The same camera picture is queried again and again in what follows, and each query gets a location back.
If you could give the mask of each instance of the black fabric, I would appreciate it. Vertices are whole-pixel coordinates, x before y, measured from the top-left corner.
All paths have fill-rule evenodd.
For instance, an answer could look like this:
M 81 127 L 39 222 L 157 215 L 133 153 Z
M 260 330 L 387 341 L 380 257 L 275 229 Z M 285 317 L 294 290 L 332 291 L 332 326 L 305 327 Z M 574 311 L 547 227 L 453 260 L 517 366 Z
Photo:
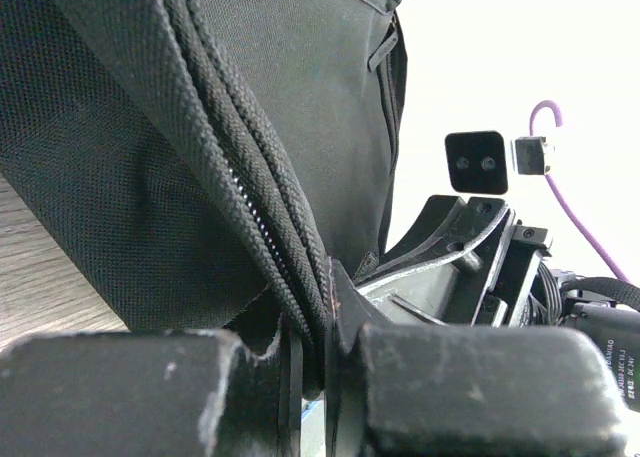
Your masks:
M 325 249 L 386 241 L 404 49 L 391 89 L 367 62 L 399 1 L 0 0 L 0 172 L 130 328 L 270 284 L 321 360 Z
M 640 312 L 640 289 L 618 279 L 611 277 L 587 277 L 567 282 L 562 286 L 563 292 L 569 292 L 571 290 L 582 290 L 600 294 Z

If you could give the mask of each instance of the black plastic part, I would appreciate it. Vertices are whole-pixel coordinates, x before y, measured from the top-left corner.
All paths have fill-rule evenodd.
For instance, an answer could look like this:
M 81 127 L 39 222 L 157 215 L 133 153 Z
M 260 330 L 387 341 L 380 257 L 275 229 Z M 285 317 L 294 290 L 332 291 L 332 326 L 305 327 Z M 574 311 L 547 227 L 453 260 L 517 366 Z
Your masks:
M 384 254 L 381 264 L 386 264 L 402 257 L 418 247 L 427 248 L 441 237 L 452 219 L 462 211 L 466 202 L 460 197 L 451 195 L 432 195 L 424 204 L 420 215 L 409 231 L 389 252 Z
M 516 165 L 521 175 L 545 175 L 551 170 L 546 137 L 520 137 L 514 143 Z
M 574 282 L 578 279 L 578 275 L 571 270 L 561 270 L 561 269 L 550 269 L 551 275 L 556 279 L 558 283 L 558 287 L 562 289 L 564 284 L 569 282 Z
M 505 316 L 509 310 L 507 303 L 494 297 L 493 295 L 485 295 L 482 299 L 482 306 L 475 325 L 490 325 L 491 327 L 500 327 L 504 323 Z
M 624 404 L 580 333 L 378 325 L 369 309 L 354 341 L 342 309 L 358 307 L 334 293 L 327 455 L 623 455 Z
M 403 299 L 399 295 L 392 296 L 390 299 L 390 302 L 400 307 L 409 315 L 412 315 L 415 319 L 417 319 L 421 323 L 434 324 L 434 325 L 447 325 L 444 322 L 442 322 L 440 319 L 436 319 L 435 317 L 427 314 L 422 309 L 413 305 L 408 300 Z
M 602 351 L 631 410 L 640 411 L 640 313 L 575 304 L 564 323 L 587 334 Z
M 602 295 L 640 312 L 640 288 L 622 280 L 611 277 L 586 277 L 565 283 L 561 290 L 578 290 L 582 293 Z
M 514 235 L 511 240 L 492 292 L 492 295 L 507 303 L 509 310 L 504 325 L 510 327 L 522 327 L 532 323 L 529 293 L 542 256 L 548 252 L 544 240 L 523 237 L 529 235 L 526 230 L 517 232 L 518 236 Z
M 502 195 L 509 190 L 504 139 L 495 131 L 445 138 L 449 179 L 457 192 Z
M 449 305 L 441 319 L 448 324 L 474 324 L 485 293 L 491 290 L 503 265 L 511 234 L 515 214 L 508 211 L 495 230 L 478 246 L 476 253 L 482 265 L 476 272 L 467 273 L 465 278 L 457 280 Z
M 566 295 L 564 297 L 563 314 L 569 315 L 573 312 L 574 306 L 577 304 L 593 304 L 600 307 L 615 308 L 618 305 L 613 299 L 604 297 L 600 294 L 594 294 L 593 292 L 576 291 L 578 295 Z
M 269 355 L 222 330 L 33 339 L 0 359 L 0 453 L 297 456 L 299 339 Z

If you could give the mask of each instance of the bolt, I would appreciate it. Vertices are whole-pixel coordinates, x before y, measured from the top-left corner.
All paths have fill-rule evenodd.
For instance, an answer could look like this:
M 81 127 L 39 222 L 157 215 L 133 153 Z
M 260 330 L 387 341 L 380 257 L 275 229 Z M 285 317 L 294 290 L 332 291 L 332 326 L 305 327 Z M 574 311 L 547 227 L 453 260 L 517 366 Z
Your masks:
M 478 212 L 480 212 L 481 214 L 488 214 L 489 212 L 491 212 L 491 209 L 493 209 L 493 205 L 491 205 L 489 202 L 482 202 L 477 207 Z
M 469 160 L 464 158 L 464 157 L 460 157 L 458 159 L 458 162 L 456 162 L 456 167 L 458 167 L 459 170 L 465 170 L 469 168 Z
M 489 172 L 496 168 L 496 161 L 493 159 L 493 157 L 485 157 L 484 159 L 482 159 L 480 166 L 483 170 Z

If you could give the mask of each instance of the zipper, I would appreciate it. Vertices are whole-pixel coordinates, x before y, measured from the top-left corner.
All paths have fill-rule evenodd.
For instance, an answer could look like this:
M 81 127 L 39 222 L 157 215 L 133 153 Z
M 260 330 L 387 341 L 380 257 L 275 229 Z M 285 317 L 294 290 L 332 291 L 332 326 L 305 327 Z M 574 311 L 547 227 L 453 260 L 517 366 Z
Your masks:
M 227 161 L 227 168 L 229 169 L 229 173 L 231 174 L 231 178 L 233 179 L 233 182 L 236 184 L 236 186 L 238 187 L 238 190 L 240 191 L 240 195 L 242 196 L 242 199 L 244 200 L 245 204 L 249 208 L 249 212 L 253 217 L 253 221 L 258 226 L 260 235 L 262 235 L 262 239 L 264 240 L 264 243 L 266 244 L 267 249 L 271 254 L 271 257 L 273 257 L 276 267 L 280 271 L 280 275 L 282 276 L 284 281 L 287 283 L 289 288 L 293 291 L 289 270 L 287 269 L 284 259 L 282 258 L 282 256 L 280 255 L 280 252 L 278 251 L 278 246 L 274 242 L 273 237 L 269 234 L 269 229 L 267 225 L 264 223 L 264 221 L 262 220 L 262 217 L 260 216 L 260 213 L 256 208 L 257 206 L 249 198 L 249 194 L 247 193 L 245 186 L 242 184 L 240 177 L 235 175 L 235 172 L 228 161 Z
M 380 45 L 378 50 L 369 59 L 369 69 L 378 69 L 380 79 L 382 103 L 387 119 L 387 126 L 391 138 L 391 151 L 393 153 L 391 160 L 390 175 L 394 175 L 396 166 L 398 165 L 398 144 L 399 144 L 399 114 L 398 99 L 396 98 L 396 82 L 393 79 L 393 50 L 400 40 L 396 15 L 391 19 L 390 32 L 385 41 Z
M 397 22 L 396 14 L 393 14 L 391 18 L 391 28 L 393 29 L 393 34 L 398 35 L 398 22 Z M 386 66 L 387 66 L 387 79 L 389 84 L 389 96 L 391 101 L 391 115 L 393 117 L 393 128 L 395 129 L 395 135 L 393 136 L 395 140 L 395 153 L 393 155 L 393 161 L 391 162 L 391 175 L 394 175 L 396 172 L 396 166 L 398 165 L 398 156 L 400 154 L 398 145 L 400 143 L 400 122 L 398 117 L 398 99 L 396 98 L 396 83 L 393 80 L 393 66 L 391 62 L 393 52 L 390 52 L 387 56 Z

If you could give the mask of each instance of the purple wire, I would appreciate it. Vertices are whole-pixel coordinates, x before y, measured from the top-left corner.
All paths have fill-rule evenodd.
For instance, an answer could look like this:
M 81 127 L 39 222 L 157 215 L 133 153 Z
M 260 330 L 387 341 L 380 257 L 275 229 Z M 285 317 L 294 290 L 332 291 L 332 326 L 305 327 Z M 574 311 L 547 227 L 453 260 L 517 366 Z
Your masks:
M 529 135 L 531 136 L 533 136 L 534 134 L 533 123 L 535 122 L 538 112 L 540 112 L 542 109 L 551 110 L 551 112 L 553 112 L 553 119 L 555 120 L 556 127 L 562 127 L 562 123 L 563 123 L 562 112 L 558 104 L 556 104 L 552 100 L 543 100 L 538 105 L 536 105 L 533 111 L 531 112 L 531 117 L 529 118 Z M 615 275 L 618 280 L 622 280 L 623 282 L 630 283 L 629 277 L 627 277 L 627 275 L 623 272 L 623 270 L 616 263 L 614 258 L 609 254 L 609 252 L 607 252 L 604 246 L 589 231 L 589 229 L 587 229 L 584 223 L 578 218 L 576 213 L 571 209 L 571 206 L 562 195 L 562 192 L 560 192 L 560 189 L 558 188 L 558 185 L 556 184 L 555 180 L 553 180 L 553 177 L 549 174 L 547 174 L 545 177 L 547 179 L 547 183 L 549 184 L 549 187 L 551 188 L 551 192 L 553 192 L 553 195 L 555 196 L 556 200 L 560 204 L 560 207 L 562 207 L 562 210 L 564 210 L 564 213 L 567 214 L 567 217 L 569 217 L 571 222 L 573 222 L 573 225 L 576 226 L 576 228 L 580 231 L 580 233 L 584 236 L 584 238 L 587 239 L 591 247 L 593 247 L 594 250 L 598 253 L 598 255 L 602 258 L 602 260 L 604 260 L 605 264 L 607 264 L 609 269 L 611 269 L 611 272 L 613 272 L 613 275 Z

